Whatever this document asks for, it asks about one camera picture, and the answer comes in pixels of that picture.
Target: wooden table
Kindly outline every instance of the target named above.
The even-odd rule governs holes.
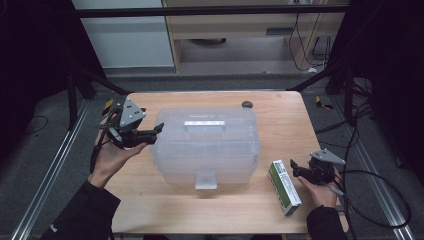
[[[301,95],[297,92],[164,92],[133,93],[129,97],[147,109],[140,130],[152,129],[163,108],[241,107],[253,102],[261,150],[259,163],[246,184],[220,184],[216,190],[195,190],[194,184],[164,182],[149,147],[109,182],[107,189],[122,202],[113,219],[120,233],[271,234],[307,233],[306,216],[313,209],[307,190],[292,177],[302,200],[296,212],[284,216],[267,177],[273,160],[290,169],[292,158],[307,166],[311,151],[320,150]],[[342,223],[347,231],[344,215]]]

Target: hand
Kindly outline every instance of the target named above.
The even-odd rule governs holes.
[[[336,169],[335,173],[336,176],[339,177],[339,173]],[[305,186],[311,193],[315,207],[336,207],[337,195],[330,189],[330,186],[337,188],[335,183],[332,182],[327,185],[318,186],[310,183],[306,178],[302,176],[299,176],[298,179],[303,184],[303,186]]]
[[[95,144],[100,138],[101,131],[97,135]],[[105,135],[103,145],[96,159],[96,165],[93,173],[88,177],[88,181],[103,189],[115,173],[117,173],[125,163],[133,156],[139,154],[148,144],[141,143],[131,149],[121,149],[115,146]]]

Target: small box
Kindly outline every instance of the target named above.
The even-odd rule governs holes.
[[[283,161],[273,161],[269,168],[269,178],[277,192],[284,215],[291,215],[302,204],[293,182],[284,167]]]
[[[167,183],[191,183],[216,189],[219,183],[246,183],[260,151],[256,115],[247,108],[169,108],[151,146],[154,162]]]

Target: green box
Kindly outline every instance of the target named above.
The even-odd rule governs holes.
[[[273,161],[269,167],[269,178],[281,202],[284,215],[291,215],[302,204],[283,161]]]

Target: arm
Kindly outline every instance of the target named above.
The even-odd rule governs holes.
[[[41,239],[107,240],[120,200],[104,187],[131,157],[139,154],[146,146],[146,143],[142,143],[124,150],[105,137],[93,173],[88,176]]]
[[[335,209],[337,195],[330,190],[330,186],[336,187],[336,185],[330,183],[326,186],[317,186],[301,176],[298,179],[309,190],[316,206],[306,218],[311,238],[313,240],[347,240],[339,213]]]

